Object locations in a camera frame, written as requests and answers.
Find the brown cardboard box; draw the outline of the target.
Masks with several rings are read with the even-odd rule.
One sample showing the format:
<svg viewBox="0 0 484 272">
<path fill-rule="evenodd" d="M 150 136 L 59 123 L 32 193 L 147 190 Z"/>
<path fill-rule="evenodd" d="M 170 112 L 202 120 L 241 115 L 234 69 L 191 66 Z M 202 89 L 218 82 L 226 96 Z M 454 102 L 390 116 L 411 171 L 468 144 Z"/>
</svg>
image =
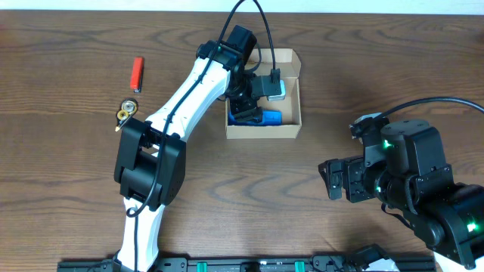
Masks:
<svg viewBox="0 0 484 272">
<path fill-rule="evenodd" d="M 302 127 L 299 97 L 301 61 L 292 48 L 275 49 L 276 67 L 281 70 L 286 96 L 283 100 L 268 101 L 262 97 L 258 105 L 264 110 L 281 113 L 281 125 L 231 125 L 225 118 L 227 139 L 294 139 Z"/>
</svg>

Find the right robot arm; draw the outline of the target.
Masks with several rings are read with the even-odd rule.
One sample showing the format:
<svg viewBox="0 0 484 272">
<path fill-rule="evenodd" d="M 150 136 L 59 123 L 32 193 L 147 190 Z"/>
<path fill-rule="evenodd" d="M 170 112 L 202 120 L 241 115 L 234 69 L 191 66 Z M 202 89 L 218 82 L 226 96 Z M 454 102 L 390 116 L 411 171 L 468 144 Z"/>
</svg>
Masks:
<svg viewBox="0 0 484 272">
<path fill-rule="evenodd" d="M 378 199 L 426 247 L 475 269 L 483 257 L 483 188 L 454 180 L 439 131 L 422 119 L 372 121 L 363 154 L 321 163 L 327 194 L 352 203 Z"/>
</svg>

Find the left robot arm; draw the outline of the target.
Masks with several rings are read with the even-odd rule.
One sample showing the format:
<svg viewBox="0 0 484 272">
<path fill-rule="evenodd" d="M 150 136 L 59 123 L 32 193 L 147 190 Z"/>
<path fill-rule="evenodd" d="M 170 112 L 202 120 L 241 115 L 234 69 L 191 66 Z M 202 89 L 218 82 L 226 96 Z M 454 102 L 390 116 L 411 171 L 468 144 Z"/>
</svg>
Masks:
<svg viewBox="0 0 484 272">
<path fill-rule="evenodd" d="M 237 121 L 261 122 L 255 85 L 259 77 L 245 67 L 256 45 L 251 31 L 235 26 L 227 39 L 210 40 L 198 48 L 187 79 L 144 121 L 134 117 L 136 102 L 120 104 L 114 180 L 120 185 L 126 224 L 123 245 L 113 259 L 114 271 L 153 270 L 163 211 L 185 179 L 188 138 L 211 104 L 225 95 Z"/>
</svg>

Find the blue plastic staple remover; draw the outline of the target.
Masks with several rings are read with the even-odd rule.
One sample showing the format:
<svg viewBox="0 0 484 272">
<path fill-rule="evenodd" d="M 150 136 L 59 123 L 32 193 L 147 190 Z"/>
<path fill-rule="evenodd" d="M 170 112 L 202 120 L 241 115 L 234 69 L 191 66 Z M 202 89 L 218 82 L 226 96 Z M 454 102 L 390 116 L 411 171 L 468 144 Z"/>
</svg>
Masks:
<svg viewBox="0 0 484 272">
<path fill-rule="evenodd" d="M 277 110 L 263 110 L 262 116 L 255 121 L 237 121 L 230 113 L 228 114 L 228 125 L 241 126 L 279 126 L 282 125 L 282 113 Z"/>
</svg>

